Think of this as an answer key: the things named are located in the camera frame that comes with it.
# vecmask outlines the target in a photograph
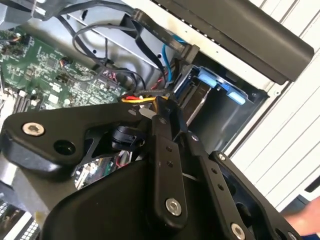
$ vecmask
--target motherboard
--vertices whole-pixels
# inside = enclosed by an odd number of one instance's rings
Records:
[[[114,75],[98,73],[21,29],[0,32],[0,53],[1,100],[13,99],[12,114],[114,103],[126,91]]]

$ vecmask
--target screw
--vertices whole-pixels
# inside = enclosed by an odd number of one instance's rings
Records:
[[[193,140],[195,140],[196,142],[199,141],[199,138],[198,138],[196,135],[194,135],[194,134],[191,135],[191,138],[192,138]]]
[[[192,131],[189,131],[189,133],[190,133],[190,135],[191,135],[191,138],[192,138],[194,141],[196,141],[196,142],[199,141],[199,138],[198,138],[196,135],[194,135]]]
[[[173,216],[180,216],[182,208],[180,203],[174,198],[169,198],[165,201],[165,207]]]
[[[28,122],[22,126],[22,131],[27,135],[39,137],[45,133],[45,128],[39,123]]]
[[[160,121],[162,124],[167,124],[167,121],[166,121],[163,117],[159,117],[159,121]]]
[[[137,115],[136,111],[133,110],[133,109],[129,109],[128,112],[129,112],[130,114],[132,114],[133,116],[136,116],[136,115]]]
[[[226,157],[223,156],[221,153],[218,154],[218,157],[219,157],[219,159],[222,160],[222,161],[226,160]]]
[[[169,168],[173,168],[174,164],[172,161],[167,161],[166,164],[169,166]]]
[[[245,240],[246,235],[243,229],[236,223],[231,224],[231,230],[233,234],[239,239],[239,240]]]
[[[292,240],[297,240],[296,236],[292,232],[289,231],[288,234]]]

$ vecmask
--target blue cable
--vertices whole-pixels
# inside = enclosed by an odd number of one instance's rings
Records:
[[[173,35],[173,38],[174,38],[175,40],[177,40],[179,43],[185,43],[185,41],[182,40],[182,39],[181,39],[179,36],[177,36],[177,35]],[[167,46],[167,45],[165,45],[165,44],[162,46],[162,51],[161,51],[161,52],[162,52],[162,57],[163,57],[164,64],[165,64],[165,66],[166,66],[166,68],[167,68],[167,71],[168,71],[167,82],[170,83],[171,80],[172,80],[172,71],[171,71],[170,62],[169,62],[169,60],[168,60],[167,53],[166,53],[166,46]]]

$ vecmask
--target red wire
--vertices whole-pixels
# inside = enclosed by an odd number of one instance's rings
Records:
[[[126,96],[125,99],[126,100],[140,100],[140,98],[136,97],[136,96]]]
[[[123,165],[120,165],[120,164],[118,163],[119,159],[120,159],[120,156],[118,156],[118,157],[116,158],[116,160],[115,160],[115,165],[116,165],[118,168],[122,168],[122,167],[128,165],[128,163],[123,164]]]

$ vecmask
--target capacitor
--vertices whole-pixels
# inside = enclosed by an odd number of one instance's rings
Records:
[[[71,103],[71,101],[68,98],[64,100],[65,105],[70,105],[70,103]]]

